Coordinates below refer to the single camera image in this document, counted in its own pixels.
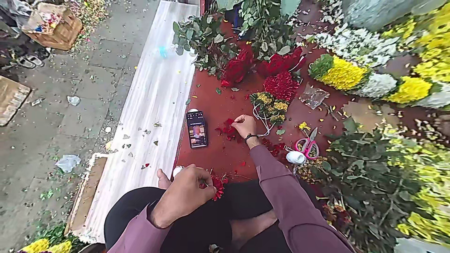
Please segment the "phone screen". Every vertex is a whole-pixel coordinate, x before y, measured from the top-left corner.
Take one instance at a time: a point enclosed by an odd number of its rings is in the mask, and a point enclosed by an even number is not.
[[[203,112],[191,112],[186,114],[186,122],[189,131],[189,144],[191,148],[208,146],[205,119]]]

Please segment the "wooden crate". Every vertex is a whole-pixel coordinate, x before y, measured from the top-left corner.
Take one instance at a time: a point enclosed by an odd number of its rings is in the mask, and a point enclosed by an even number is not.
[[[25,85],[0,76],[0,127],[11,120],[29,93]]]
[[[75,42],[78,33],[83,28],[83,24],[81,23],[81,20],[75,17],[72,11],[70,11],[70,9],[67,8],[66,6],[39,3],[37,12],[52,12],[52,11],[56,13],[60,12],[60,15],[62,16],[63,20],[63,22],[60,22],[54,28],[52,33],[44,34],[33,32],[31,29],[34,29],[34,27],[32,27],[31,25],[25,26],[28,28],[28,31],[27,29],[24,30],[24,28],[22,28],[22,30],[34,41],[38,42],[39,44],[45,47],[57,48],[61,50],[69,50],[72,47],[73,43]],[[33,13],[30,16],[30,20],[32,20],[32,17],[39,16],[37,12],[33,11]]]

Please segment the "sidewalk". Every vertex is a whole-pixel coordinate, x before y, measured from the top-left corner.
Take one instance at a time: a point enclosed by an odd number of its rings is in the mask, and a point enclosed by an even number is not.
[[[110,18],[75,58],[55,50],[42,68],[16,69],[33,92],[0,128],[0,252],[18,250],[40,223],[66,219],[84,164],[114,136],[158,4],[112,2]],[[73,95],[77,106],[67,102]],[[55,169],[64,154],[81,158],[72,173]]]

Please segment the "purple sleeve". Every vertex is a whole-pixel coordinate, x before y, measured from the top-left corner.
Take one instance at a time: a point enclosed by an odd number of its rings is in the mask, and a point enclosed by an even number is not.
[[[170,227],[158,229],[147,220],[146,206],[126,226],[119,240],[108,253],[159,253]]]
[[[274,207],[279,227],[293,253],[353,252],[348,241],[328,225],[297,178],[263,145],[250,150],[259,184]]]

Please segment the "pink scissors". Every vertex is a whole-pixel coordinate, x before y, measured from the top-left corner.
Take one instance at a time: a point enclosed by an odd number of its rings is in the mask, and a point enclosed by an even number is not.
[[[295,143],[295,149],[302,152],[306,158],[314,160],[319,157],[319,147],[314,138],[317,135],[317,127],[311,132],[308,138],[303,138]]]

